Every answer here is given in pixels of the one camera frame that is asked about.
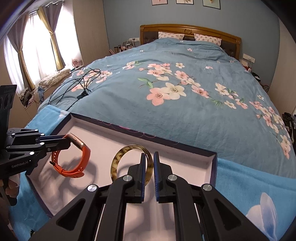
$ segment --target gray curtain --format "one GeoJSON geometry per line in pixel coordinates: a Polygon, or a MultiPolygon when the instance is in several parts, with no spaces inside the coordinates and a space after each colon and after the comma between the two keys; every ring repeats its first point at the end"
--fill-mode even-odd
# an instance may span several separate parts
{"type": "Polygon", "coordinates": [[[24,31],[25,31],[27,20],[28,20],[28,16],[29,16],[28,14],[22,15],[12,26],[7,36],[13,48],[15,49],[15,51],[17,51],[17,55],[20,63],[20,70],[22,73],[22,79],[24,81],[24,86],[25,88],[29,87],[29,90],[31,91],[35,88],[35,85],[33,84],[30,78],[30,75],[28,73],[28,70],[24,61],[24,55],[22,52],[22,42],[23,42],[24,31]]]}
{"type": "Polygon", "coordinates": [[[37,13],[41,21],[46,26],[50,33],[50,40],[52,44],[52,52],[54,54],[57,70],[61,70],[65,67],[65,62],[61,56],[59,46],[57,44],[57,38],[55,35],[55,30],[57,27],[57,21],[59,19],[59,14],[63,5],[63,1],[57,3],[50,3],[47,6],[41,6],[37,13]]]}

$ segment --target blue-gray wall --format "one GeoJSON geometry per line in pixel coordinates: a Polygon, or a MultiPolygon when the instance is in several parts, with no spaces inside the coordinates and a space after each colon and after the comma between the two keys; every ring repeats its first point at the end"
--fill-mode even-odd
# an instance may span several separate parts
{"type": "Polygon", "coordinates": [[[242,38],[243,53],[254,57],[253,71],[270,85],[279,53],[278,17],[261,0],[220,0],[221,10],[194,5],[152,6],[151,0],[104,0],[110,48],[140,36],[140,25],[155,23],[190,24],[213,28],[242,38]]]}

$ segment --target wall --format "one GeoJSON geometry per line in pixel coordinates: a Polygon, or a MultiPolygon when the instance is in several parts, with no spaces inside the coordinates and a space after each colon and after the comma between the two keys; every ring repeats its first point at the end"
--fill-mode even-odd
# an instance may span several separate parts
{"type": "Polygon", "coordinates": [[[84,65],[109,55],[102,0],[73,0],[73,14],[84,65]]]}
{"type": "Polygon", "coordinates": [[[253,71],[270,85],[279,51],[278,17],[261,0],[220,0],[221,10],[194,5],[152,6],[151,0],[104,0],[110,48],[139,37],[140,25],[178,23],[217,29],[242,38],[243,53],[256,59],[253,71]]]}
{"type": "Polygon", "coordinates": [[[292,113],[296,107],[296,43],[280,21],[279,58],[268,95],[278,111],[292,113]]]}
{"type": "MultiPolygon", "coordinates": [[[[9,73],[6,67],[5,57],[4,57],[4,48],[3,44],[0,45],[0,85],[11,85],[11,80],[9,73]]],[[[9,128],[12,127],[25,127],[25,125],[30,121],[30,116],[24,109],[24,106],[20,102],[20,99],[17,94],[15,94],[12,109],[10,110],[9,115],[9,128]]]]}

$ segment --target silver screw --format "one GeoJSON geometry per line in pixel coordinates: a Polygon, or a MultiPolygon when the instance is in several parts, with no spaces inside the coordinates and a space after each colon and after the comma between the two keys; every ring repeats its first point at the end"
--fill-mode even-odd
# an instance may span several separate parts
{"type": "Polygon", "coordinates": [[[205,191],[211,191],[213,188],[210,184],[204,184],[202,187],[205,191]]]}
{"type": "Polygon", "coordinates": [[[176,181],[176,180],[177,180],[177,176],[174,175],[174,174],[171,174],[171,175],[168,176],[168,179],[169,179],[170,181],[176,181]]]}
{"type": "Polygon", "coordinates": [[[96,189],[97,189],[97,186],[94,185],[94,184],[91,184],[91,185],[89,185],[89,186],[87,187],[87,190],[88,190],[89,192],[94,192],[96,189]]]}
{"type": "Polygon", "coordinates": [[[128,181],[132,180],[132,176],[130,176],[130,175],[125,175],[125,176],[123,177],[123,180],[126,181],[126,182],[128,182],[128,181]]]}

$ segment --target beige wall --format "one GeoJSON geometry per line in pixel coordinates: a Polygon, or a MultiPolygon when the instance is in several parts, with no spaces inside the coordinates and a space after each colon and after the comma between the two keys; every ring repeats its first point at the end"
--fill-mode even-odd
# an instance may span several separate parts
{"type": "Polygon", "coordinates": [[[73,15],[84,65],[109,55],[103,0],[73,0],[73,15]]]}
{"type": "Polygon", "coordinates": [[[292,113],[296,107],[296,43],[280,23],[279,57],[268,95],[279,113],[292,113]]]}
{"type": "MultiPolygon", "coordinates": [[[[3,44],[0,45],[0,85],[11,85],[11,80],[7,71],[5,57],[4,57],[4,48],[3,44]]],[[[13,100],[13,106],[10,110],[9,116],[9,128],[11,127],[25,127],[26,124],[31,120],[29,114],[24,109],[20,99],[17,94],[15,94],[15,98],[13,100]]]]}

